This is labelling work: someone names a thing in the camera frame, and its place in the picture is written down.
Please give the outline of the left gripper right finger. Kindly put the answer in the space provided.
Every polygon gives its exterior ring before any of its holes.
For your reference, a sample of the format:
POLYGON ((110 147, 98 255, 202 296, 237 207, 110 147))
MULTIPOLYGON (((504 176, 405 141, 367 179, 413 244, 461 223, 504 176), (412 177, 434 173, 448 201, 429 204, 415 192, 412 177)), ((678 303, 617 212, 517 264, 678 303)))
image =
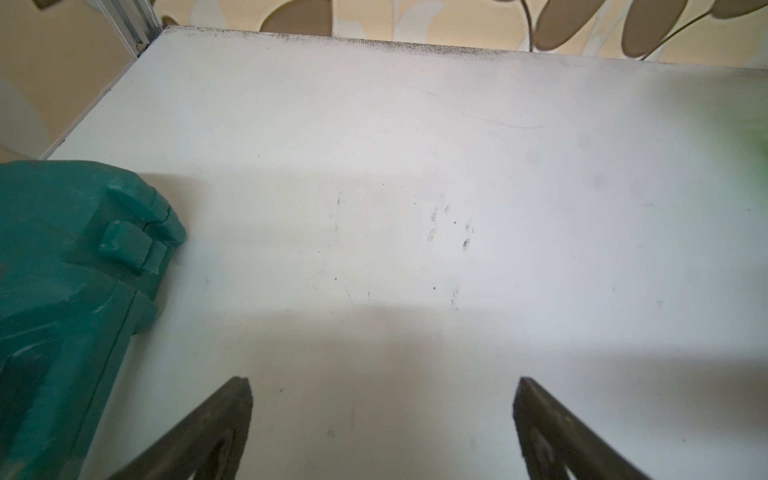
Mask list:
POLYGON ((512 417, 531 479, 647 477, 531 377, 518 382, 512 417))

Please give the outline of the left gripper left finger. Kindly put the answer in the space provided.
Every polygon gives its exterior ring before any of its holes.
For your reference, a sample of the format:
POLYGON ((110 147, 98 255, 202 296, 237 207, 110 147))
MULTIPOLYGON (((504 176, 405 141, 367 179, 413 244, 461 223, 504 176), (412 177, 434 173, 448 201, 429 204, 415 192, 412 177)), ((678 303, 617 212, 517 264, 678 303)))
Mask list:
POLYGON ((248 439, 253 395, 233 377, 114 479, 233 479, 248 439))

